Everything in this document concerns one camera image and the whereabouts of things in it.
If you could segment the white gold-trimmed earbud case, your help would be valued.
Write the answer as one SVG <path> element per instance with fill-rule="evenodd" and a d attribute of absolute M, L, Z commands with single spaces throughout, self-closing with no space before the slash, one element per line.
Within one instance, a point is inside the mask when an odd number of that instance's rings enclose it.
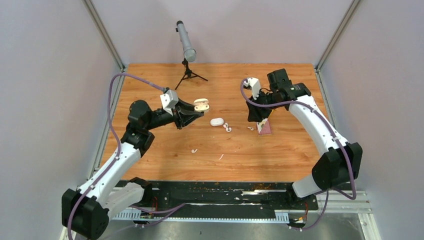
<path fill-rule="evenodd" d="M 194 110 L 199 113 L 207 113 L 210 110 L 209 100 L 207 98 L 198 98 L 193 102 Z"/>

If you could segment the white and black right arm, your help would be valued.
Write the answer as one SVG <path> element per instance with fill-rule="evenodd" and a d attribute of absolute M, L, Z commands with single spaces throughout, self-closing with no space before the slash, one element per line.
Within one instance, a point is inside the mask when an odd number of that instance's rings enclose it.
<path fill-rule="evenodd" d="M 268 73 L 267 79 L 268 92 L 262 90 L 259 79 L 254 77 L 240 83 L 248 107 L 247 120 L 259 123 L 268 119 L 273 110 L 284 107 L 301 123 L 320 155 L 311 173 L 292 183 L 291 191 L 285 195 L 286 204 L 298 209 L 306 197 L 336 191 L 345 183 L 350 183 L 355 191 L 363 155 L 361 145 L 343 137 L 321 112 L 306 85 L 292 83 L 284 68 Z"/>

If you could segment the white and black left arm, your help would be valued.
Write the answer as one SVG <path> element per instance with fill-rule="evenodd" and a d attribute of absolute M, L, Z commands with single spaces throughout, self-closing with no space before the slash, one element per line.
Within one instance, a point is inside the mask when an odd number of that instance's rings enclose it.
<path fill-rule="evenodd" d="M 171 94 L 160 95 L 162 107 L 152 110 L 144 100 L 129 107 L 128 125 L 108 161 L 78 189 L 68 189 L 61 199 L 62 224 L 69 237 L 72 232 L 97 240 L 109 222 L 133 204 L 149 206 L 153 201 L 152 184 L 139 177 L 113 192 L 123 175 L 140 160 L 152 145 L 152 129 L 174 123 L 178 129 L 204 116 L 209 100 L 196 99 L 192 104 Z"/>

